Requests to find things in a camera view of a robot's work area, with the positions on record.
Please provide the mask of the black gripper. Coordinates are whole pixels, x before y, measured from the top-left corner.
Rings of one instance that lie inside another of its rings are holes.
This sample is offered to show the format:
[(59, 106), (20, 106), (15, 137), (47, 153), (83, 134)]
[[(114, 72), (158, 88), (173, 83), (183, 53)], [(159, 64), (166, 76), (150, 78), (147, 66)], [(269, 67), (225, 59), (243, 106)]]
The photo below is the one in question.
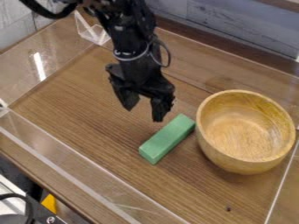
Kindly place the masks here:
[(131, 49), (115, 45), (115, 64), (107, 65), (110, 83), (125, 109), (131, 111), (141, 95), (151, 99), (153, 119), (161, 123), (174, 106), (174, 84), (162, 69), (173, 61), (165, 42), (154, 35), (146, 42), (133, 44)]

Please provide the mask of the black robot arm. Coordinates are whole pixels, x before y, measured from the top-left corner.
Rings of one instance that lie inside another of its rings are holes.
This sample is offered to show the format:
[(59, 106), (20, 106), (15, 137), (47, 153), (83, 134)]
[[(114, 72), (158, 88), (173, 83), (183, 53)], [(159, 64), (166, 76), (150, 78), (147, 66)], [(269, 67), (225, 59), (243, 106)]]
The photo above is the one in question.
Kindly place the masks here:
[(117, 98), (131, 110), (145, 96), (151, 101), (153, 119), (161, 122), (171, 111), (175, 86), (165, 78), (162, 69), (171, 63), (163, 61), (167, 45), (155, 33), (155, 14), (146, 0), (54, 0), (66, 4), (58, 13), (38, 0), (20, 0), (23, 5), (48, 19), (66, 18), (79, 7), (98, 19), (111, 37), (117, 63), (106, 70)]

